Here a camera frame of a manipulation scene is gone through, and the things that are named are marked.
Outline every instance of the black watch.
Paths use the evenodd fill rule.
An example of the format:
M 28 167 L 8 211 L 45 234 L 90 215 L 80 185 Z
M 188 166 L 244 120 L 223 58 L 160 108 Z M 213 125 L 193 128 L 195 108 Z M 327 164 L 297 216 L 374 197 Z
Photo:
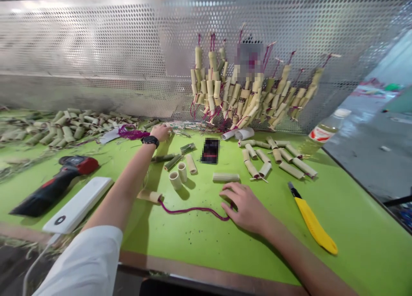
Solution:
M 142 143 L 143 144 L 155 144 L 156 149 L 159 147 L 159 140 L 154 137 L 153 135 L 146 136 L 142 138 Z

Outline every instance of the white shirt sleeve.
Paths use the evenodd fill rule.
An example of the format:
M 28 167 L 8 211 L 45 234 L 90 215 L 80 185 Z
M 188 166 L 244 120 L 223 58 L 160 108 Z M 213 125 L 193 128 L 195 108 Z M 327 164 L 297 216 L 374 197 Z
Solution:
M 33 296 L 112 296 L 122 231 L 92 227 L 78 234 Z

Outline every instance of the perforated metal sheet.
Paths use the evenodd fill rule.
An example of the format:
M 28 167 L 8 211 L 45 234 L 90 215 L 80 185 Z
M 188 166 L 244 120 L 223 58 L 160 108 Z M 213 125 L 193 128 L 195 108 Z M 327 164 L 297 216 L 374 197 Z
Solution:
M 69 106 L 190 120 L 189 70 L 197 33 L 203 65 L 209 34 L 227 40 L 234 61 L 239 29 L 250 43 L 277 41 L 274 57 L 292 60 L 293 80 L 310 83 L 331 59 L 299 123 L 306 133 L 369 73 L 411 22 L 411 0 L 36 0 L 0 3 L 0 102 L 36 109 Z M 197 120 L 201 117 L 200 109 Z M 264 129 L 267 125 L 253 124 Z

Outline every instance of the cordless drill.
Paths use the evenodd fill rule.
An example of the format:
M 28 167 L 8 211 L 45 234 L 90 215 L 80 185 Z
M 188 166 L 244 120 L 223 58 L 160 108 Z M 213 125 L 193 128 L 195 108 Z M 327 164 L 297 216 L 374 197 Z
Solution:
M 96 159 L 78 155 L 62 157 L 59 164 L 63 165 L 59 173 L 30 194 L 9 214 L 28 217 L 39 217 L 45 214 L 67 194 L 66 189 L 75 177 L 91 174 L 99 167 Z

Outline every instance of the cable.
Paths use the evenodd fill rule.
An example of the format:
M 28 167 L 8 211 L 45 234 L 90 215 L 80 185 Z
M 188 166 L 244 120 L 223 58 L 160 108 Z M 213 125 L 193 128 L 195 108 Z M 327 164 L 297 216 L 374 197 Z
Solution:
M 61 236 L 61 234 L 54 234 L 50 240 L 47 242 L 47 246 L 44 248 L 43 252 L 40 253 L 40 255 L 38 256 L 38 258 L 34 261 L 33 264 L 31 264 L 29 270 L 27 270 L 26 275 L 24 276 L 24 280 L 23 280 L 23 296 L 27 296 L 27 284 L 29 281 L 29 276 L 31 271 L 33 270 L 33 268 L 35 267 L 35 265 L 37 264 L 37 262 L 43 257 L 43 255 L 47 252 L 47 250 L 52 246 L 52 244 L 54 244 L 59 237 Z

